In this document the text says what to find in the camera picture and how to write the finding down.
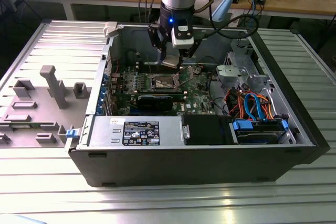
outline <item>metal frame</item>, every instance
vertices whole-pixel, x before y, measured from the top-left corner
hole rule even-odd
[[[139,27],[143,25],[124,25]],[[195,27],[202,32],[209,28]],[[281,72],[269,49],[258,34],[249,38],[255,52],[267,66],[268,74],[278,89],[282,100],[286,100],[289,114],[304,139],[309,143],[282,145],[170,145],[171,134],[160,133],[162,142],[169,144],[159,146],[123,146],[122,143],[108,143],[111,137],[111,119],[123,119],[132,122],[132,116],[87,116],[83,132],[77,145],[73,139],[67,141],[66,151],[74,161],[87,183],[94,187],[101,186],[140,186],[165,184],[209,184],[231,182],[275,181],[295,165],[309,164],[315,161],[330,148],[315,125],[293,88]],[[141,116],[140,121],[164,121],[154,116]],[[175,132],[183,130],[174,128]],[[249,158],[251,153],[260,158]],[[142,167],[150,165],[150,169],[139,169],[134,163],[142,163]]]

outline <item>table leg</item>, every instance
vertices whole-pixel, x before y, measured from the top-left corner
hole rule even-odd
[[[67,17],[67,20],[76,20],[76,14],[74,9],[72,8],[72,5],[70,3],[63,3],[63,8],[65,15]]]
[[[1,0],[6,8],[8,8],[11,12],[15,13],[17,11],[15,6],[15,0]]]
[[[233,19],[233,18],[235,18],[235,17],[237,17],[237,16],[243,14],[244,11],[245,11],[244,9],[232,9],[232,10],[230,10],[230,12],[232,13],[230,19]],[[228,26],[229,26],[229,27],[237,27],[237,26],[238,26],[238,23],[239,23],[239,19],[237,19],[237,20],[234,21],[234,22],[231,22]]]

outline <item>warning label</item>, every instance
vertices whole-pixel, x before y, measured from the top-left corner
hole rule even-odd
[[[160,145],[159,122],[125,122],[122,144]]]

